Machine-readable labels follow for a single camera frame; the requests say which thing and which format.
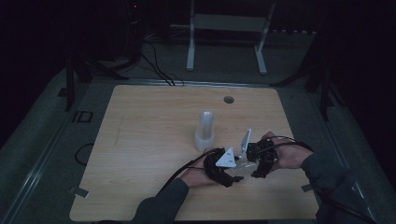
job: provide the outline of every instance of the white plastic piece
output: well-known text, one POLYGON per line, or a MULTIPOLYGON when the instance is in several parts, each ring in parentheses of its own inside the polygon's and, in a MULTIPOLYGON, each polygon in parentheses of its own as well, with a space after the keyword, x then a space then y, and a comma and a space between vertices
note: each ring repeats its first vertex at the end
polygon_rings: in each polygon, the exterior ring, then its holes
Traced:
POLYGON ((222 157, 216 162, 218 167, 235 167, 235 157, 233 156, 233 147, 228 148, 228 150, 222 155, 222 157))
POLYGON ((213 147, 215 141, 214 116, 211 111, 204 111, 199 117, 199 124, 195 130, 195 148, 203 152, 205 148, 213 147))
POLYGON ((247 129, 247 134, 245 134, 244 139, 242 139, 241 142, 241 155, 239 156, 240 159, 244 159, 245 155, 247 154, 248 150, 248 142, 250 141, 250 134, 251 134, 251 129, 247 129))

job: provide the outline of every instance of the black device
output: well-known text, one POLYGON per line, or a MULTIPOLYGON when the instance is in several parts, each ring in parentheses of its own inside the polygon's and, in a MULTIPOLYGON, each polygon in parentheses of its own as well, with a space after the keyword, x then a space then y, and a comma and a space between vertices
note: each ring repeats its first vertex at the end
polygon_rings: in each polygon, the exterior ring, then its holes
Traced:
POLYGON ((218 182, 219 184, 223 185, 224 187, 228 188, 233 185, 233 182, 239 182, 244 177, 242 176, 230 176, 224 171, 228 169, 227 167, 218 167, 216 162, 221 158, 221 156, 225 153, 224 148, 216 148, 215 152, 208 155, 204 160, 205 172, 206 175, 218 182))
POLYGON ((255 178, 265 178, 277 159, 274 142, 270 139, 262 139, 258 143, 247 144, 247 160, 251 162, 259 161, 257 170, 251 176, 255 178))

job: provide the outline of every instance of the gray sleeve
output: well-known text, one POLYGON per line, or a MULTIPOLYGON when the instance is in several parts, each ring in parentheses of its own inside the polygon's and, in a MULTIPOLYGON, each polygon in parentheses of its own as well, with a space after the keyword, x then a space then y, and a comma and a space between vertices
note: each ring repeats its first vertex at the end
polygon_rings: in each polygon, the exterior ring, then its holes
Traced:
POLYGON ((318 224, 367 223, 328 202, 330 199, 368 216, 366 202, 352 188, 356 182, 352 171, 336 164, 332 156, 325 153, 312 154, 305 159, 302 168, 313 190, 322 200, 317 212, 318 224))
POLYGON ((136 209, 133 224, 174 223, 180 206, 189 193, 189 187, 180 178, 175 179, 155 197, 143 200, 136 209))

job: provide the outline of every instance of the wooden table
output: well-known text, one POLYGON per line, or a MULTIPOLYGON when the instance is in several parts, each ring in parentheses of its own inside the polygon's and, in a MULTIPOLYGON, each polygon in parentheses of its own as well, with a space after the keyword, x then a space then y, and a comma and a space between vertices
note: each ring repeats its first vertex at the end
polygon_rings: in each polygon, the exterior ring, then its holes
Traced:
MULTIPOLYGON (((199 114, 215 115, 215 147, 234 147, 247 128, 250 142, 263 134, 292 137, 275 90, 259 88, 118 86, 115 88, 70 217, 75 221, 130 220, 147 197, 156 195, 182 165, 201 153, 194 148, 199 114), (234 103, 226 104, 225 96, 234 103)), ((304 172, 278 170, 230 188, 191 189, 177 220, 315 218, 318 204, 304 172)))

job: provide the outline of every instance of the white stand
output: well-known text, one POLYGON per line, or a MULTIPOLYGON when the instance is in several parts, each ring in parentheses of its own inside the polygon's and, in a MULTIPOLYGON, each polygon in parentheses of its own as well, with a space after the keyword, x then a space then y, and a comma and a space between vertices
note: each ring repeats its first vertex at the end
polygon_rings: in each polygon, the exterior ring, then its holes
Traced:
POLYGON ((195 29, 211 29, 211 30, 228 30, 228 31, 247 31, 247 32, 262 32, 262 39, 258 45, 254 47, 256 53, 257 64, 259 66, 260 74, 267 74, 264 58, 262 57, 262 47, 264 45, 265 37, 268 34, 268 28, 274 14, 276 3, 271 5, 270 11, 266 18, 264 17, 242 17, 242 16, 224 16, 224 15, 208 15, 195 14, 194 0, 191 0, 191 17, 190 17, 190 45, 187 56, 187 70, 194 69, 194 54, 195 54, 195 29))

